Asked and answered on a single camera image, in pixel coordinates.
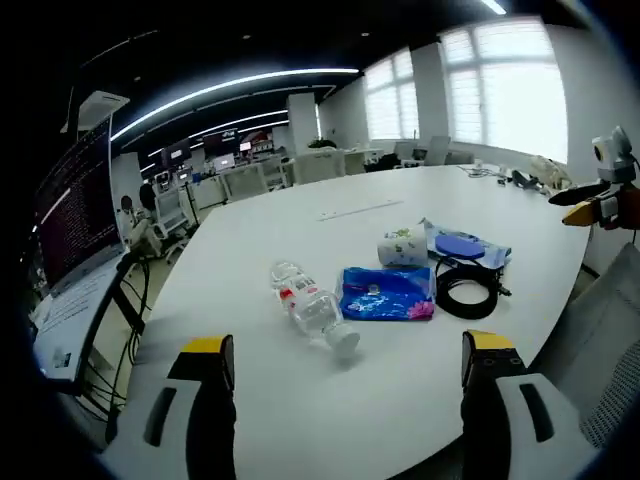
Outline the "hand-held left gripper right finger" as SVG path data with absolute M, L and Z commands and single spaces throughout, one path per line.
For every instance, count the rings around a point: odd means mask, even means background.
M 575 479 L 596 457 L 576 408 L 506 337 L 463 332 L 461 386 L 464 479 Z

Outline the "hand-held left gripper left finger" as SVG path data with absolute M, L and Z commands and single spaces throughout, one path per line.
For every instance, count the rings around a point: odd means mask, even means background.
M 199 337 L 129 400 L 102 462 L 117 479 L 234 479 L 234 341 Z

